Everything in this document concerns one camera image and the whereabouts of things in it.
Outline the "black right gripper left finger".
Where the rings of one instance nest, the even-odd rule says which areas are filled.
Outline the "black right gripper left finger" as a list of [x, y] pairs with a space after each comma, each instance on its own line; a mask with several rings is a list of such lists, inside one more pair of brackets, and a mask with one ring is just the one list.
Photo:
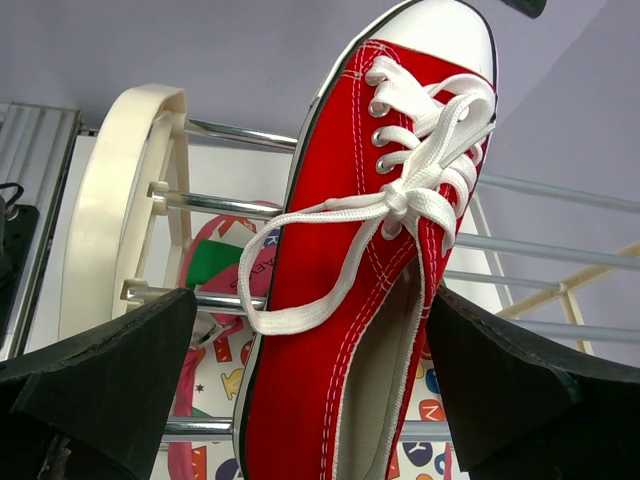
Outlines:
[[149, 478], [196, 311], [176, 289], [2, 362], [2, 478]]

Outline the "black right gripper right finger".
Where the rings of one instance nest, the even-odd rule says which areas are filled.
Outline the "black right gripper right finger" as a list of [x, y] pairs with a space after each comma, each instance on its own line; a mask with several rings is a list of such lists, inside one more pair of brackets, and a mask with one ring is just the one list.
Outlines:
[[638, 478], [637, 368], [548, 340], [445, 287], [426, 332], [470, 478]]

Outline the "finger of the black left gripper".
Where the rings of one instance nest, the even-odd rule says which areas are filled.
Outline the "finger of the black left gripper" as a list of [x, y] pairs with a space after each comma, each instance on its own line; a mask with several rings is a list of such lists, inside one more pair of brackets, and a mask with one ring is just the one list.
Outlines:
[[547, 5], [546, 0], [501, 0], [501, 2], [530, 19], [539, 18]]

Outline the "cream and chrome shoe shelf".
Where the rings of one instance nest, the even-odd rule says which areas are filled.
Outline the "cream and chrome shoe shelf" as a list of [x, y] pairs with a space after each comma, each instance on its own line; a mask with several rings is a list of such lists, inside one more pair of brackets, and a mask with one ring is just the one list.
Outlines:
[[[196, 194], [189, 187], [188, 139], [204, 136], [284, 152], [293, 138], [188, 117], [184, 92], [150, 84], [129, 89], [113, 103], [98, 131], [73, 208], [61, 280], [61, 336], [107, 322], [174, 289], [192, 240], [195, 212], [266, 220], [275, 208]], [[522, 327], [586, 348], [591, 342], [636, 343], [635, 330], [587, 326], [575, 290], [616, 269], [635, 268], [639, 248], [597, 254], [504, 240], [489, 234], [483, 218], [476, 234], [462, 234], [463, 248], [577, 262], [580, 270], [558, 282], [529, 281], [533, 295], [505, 306], [502, 316]], [[525, 314], [560, 300], [562, 323], [532, 322]]]

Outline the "pink green flip-flop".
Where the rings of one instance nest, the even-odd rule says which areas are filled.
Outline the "pink green flip-flop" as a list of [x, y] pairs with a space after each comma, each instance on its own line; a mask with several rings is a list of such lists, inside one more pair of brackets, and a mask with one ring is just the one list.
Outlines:
[[[233, 294], [238, 262], [261, 220], [218, 215], [206, 222], [187, 251], [179, 284], [200, 293]], [[195, 347], [185, 358], [173, 413], [177, 417], [228, 417], [239, 392], [254, 333], [236, 314], [201, 313]], [[227, 442], [176, 442], [168, 447], [171, 479], [239, 479], [242, 474]], [[392, 456], [392, 479], [451, 479], [449, 442], [401, 442]]]

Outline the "red sneaker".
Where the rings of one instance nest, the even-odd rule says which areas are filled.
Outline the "red sneaker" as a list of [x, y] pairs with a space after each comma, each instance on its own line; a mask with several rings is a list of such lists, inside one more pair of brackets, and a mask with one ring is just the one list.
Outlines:
[[239, 263], [256, 334], [234, 418], [245, 478], [389, 475], [496, 104], [493, 35], [463, 1], [402, 2], [338, 57], [284, 210]]

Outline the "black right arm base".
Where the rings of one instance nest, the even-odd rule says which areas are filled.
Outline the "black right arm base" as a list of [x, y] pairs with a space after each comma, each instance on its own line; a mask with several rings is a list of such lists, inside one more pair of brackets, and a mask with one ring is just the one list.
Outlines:
[[1, 192], [1, 344], [4, 344], [39, 212], [34, 206], [18, 203], [24, 193], [20, 184], [2, 183]]

